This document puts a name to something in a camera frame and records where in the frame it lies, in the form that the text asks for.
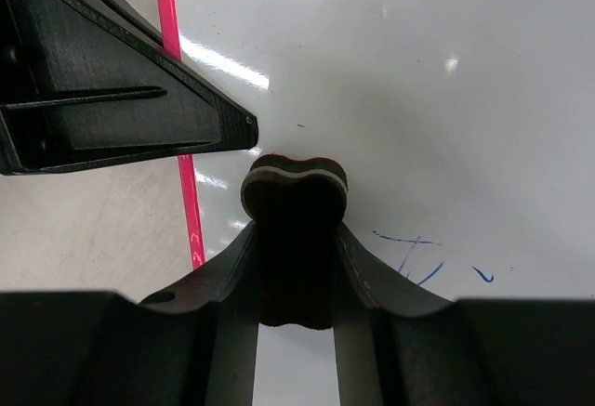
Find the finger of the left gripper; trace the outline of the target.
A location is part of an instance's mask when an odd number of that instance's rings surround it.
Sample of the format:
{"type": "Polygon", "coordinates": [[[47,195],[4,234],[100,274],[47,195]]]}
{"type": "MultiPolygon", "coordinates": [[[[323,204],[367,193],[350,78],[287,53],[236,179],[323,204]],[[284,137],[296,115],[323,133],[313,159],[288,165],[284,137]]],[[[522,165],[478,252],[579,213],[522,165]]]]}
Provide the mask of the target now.
{"type": "Polygon", "coordinates": [[[248,150],[256,117],[169,57],[126,0],[1,0],[1,171],[248,150]]]}

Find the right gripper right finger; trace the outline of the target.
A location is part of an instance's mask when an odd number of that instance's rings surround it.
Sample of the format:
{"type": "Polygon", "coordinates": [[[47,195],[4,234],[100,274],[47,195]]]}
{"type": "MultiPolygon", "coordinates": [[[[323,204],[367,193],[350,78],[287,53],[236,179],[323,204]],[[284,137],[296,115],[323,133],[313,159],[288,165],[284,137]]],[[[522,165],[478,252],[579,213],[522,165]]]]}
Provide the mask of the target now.
{"type": "Polygon", "coordinates": [[[590,300],[463,299],[415,285],[347,229],[334,236],[344,405],[590,405],[590,300]]]}

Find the black whiteboard eraser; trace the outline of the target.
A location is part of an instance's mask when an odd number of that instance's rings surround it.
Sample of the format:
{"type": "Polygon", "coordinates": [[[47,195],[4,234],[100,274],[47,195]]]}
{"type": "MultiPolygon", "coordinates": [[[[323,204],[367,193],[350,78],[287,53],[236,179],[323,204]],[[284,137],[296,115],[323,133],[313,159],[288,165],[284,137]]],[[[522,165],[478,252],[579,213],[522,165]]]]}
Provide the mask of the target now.
{"type": "Polygon", "coordinates": [[[262,324],[331,328],[333,235],[347,196],[347,175],[329,158],[267,154],[251,165],[241,202],[257,230],[262,324]]]}

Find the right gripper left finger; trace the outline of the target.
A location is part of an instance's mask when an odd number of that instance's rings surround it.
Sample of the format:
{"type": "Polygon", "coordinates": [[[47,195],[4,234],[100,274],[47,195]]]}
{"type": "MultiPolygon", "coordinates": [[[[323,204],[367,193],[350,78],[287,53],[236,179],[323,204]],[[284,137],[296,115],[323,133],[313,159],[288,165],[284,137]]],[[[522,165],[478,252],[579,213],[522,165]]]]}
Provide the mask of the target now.
{"type": "Polygon", "coordinates": [[[5,405],[248,405],[257,233],[133,303],[111,292],[1,296],[5,405]]]}

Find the pink framed whiteboard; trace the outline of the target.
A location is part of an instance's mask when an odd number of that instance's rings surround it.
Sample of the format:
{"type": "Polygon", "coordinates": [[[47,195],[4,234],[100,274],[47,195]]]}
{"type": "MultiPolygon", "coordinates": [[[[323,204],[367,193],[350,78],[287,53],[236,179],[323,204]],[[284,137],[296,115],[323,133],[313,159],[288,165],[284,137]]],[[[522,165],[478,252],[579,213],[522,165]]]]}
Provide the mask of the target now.
{"type": "Polygon", "coordinates": [[[374,255],[460,297],[594,296],[594,0],[176,0],[184,61],[258,119],[194,159],[204,254],[265,153],[324,156],[374,255]]]}

